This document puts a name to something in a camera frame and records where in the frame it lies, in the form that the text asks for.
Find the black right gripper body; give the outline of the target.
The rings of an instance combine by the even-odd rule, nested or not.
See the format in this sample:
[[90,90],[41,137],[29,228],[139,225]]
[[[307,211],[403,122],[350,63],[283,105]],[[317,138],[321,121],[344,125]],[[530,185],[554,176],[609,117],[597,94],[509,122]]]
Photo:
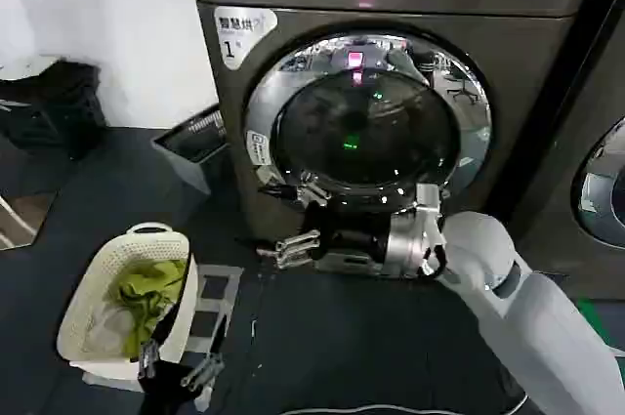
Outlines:
[[301,233],[316,229],[320,245],[311,252],[314,261],[329,253],[364,254],[376,264],[386,260],[390,213],[350,212],[312,202],[306,208]]

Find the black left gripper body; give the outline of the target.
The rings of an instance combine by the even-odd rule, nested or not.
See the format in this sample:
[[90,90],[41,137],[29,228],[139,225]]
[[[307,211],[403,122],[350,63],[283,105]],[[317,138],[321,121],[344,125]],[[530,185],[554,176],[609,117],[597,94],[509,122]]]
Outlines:
[[185,403],[200,396],[203,390],[188,390],[181,386],[182,379],[193,368],[163,360],[152,363],[140,360],[139,383],[144,400],[139,413],[177,414]]

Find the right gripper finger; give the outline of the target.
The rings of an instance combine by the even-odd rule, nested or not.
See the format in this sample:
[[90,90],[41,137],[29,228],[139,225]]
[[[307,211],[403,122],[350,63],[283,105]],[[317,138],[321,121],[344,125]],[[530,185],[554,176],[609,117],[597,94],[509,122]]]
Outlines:
[[316,175],[301,170],[258,169],[259,193],[299,203],[327,203],[332,194],[318,184]]
[[305,265],[313,260],[312,250],[319,248],[321,233],[311,229],[303,234],[278,240],[271,245],[256,247],[261,258],[270,259],[278,269],[290,269]]

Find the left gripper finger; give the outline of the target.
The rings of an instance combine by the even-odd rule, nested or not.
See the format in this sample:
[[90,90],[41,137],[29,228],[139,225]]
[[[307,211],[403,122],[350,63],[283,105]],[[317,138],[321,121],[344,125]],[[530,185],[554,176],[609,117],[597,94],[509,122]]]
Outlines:
[[180,363],[188,343],[188,287],[167,282],[139,300],[139,377],[154,377],[158,362]]
[[209,352],[181,381],[181,386],[188,390],[203,390],[225,368],[221,352],[229,328],[229,316],[224,313],[214,332]]

